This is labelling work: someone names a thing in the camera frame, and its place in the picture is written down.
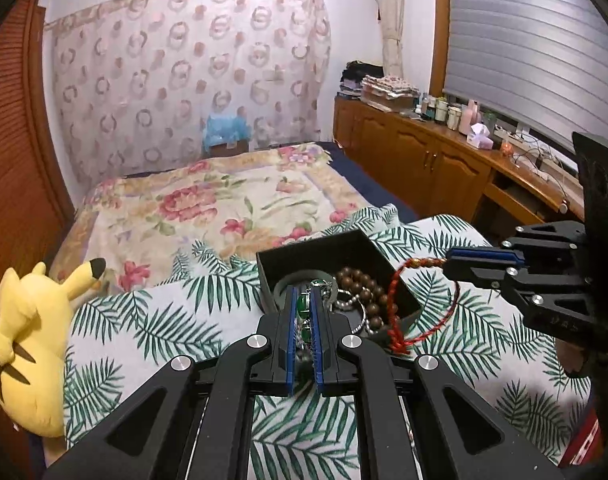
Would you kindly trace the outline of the person right hand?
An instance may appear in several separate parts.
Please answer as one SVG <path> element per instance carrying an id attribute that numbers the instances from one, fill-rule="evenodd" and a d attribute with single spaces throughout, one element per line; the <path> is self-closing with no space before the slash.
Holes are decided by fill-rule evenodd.
<path id="1" fill-rule="evenodd" d="M 566 376 L 585 377 L 588 375 L 588 353 L 583 348 L 561 339 L 557 339 L 554 345 L 558 361 Z"/>

